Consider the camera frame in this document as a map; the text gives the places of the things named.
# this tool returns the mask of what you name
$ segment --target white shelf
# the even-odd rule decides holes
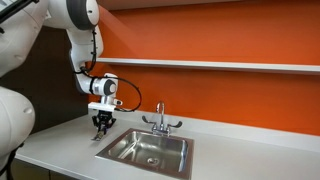
[[[233,62],[206,62],[206,61],[180,61],[180,60],[177,61],[177,60],[123,59],[123,58],[97,58],[97,62],[105,62],[108,64],[116,64],[116,65],[133,65],[133,66],[320,75],[320,66],[315,66],[315,65],[233,63]]]
[[[188,4],[204,4],[229,2],[240,0],[104,0],[98,1],[98,4],[107,10],[136,9],[160,6],[175,6]]]

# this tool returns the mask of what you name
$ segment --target countertop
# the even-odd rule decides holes
[[[18,150],[16,158],[77,179],[175,179],[95,157],[129,128],[150,130],[150,125],[137,118],[141,114],[146,114],[148,118],[155,117],[146,112],[115,116],[117,121],[114,126],[100,142],[95,142],[91,138],[96,129],[89,113],[32,134],[24,147]],[[183,125],[174,130],[172,135],[194,140],[193,180],[316,180],[320,177],[319,152],[224,137],[208,133],[210,131],[202,132],[201,129],[194,131],[188,128],[188,123],[191,124],[186,120],[185,127]]]

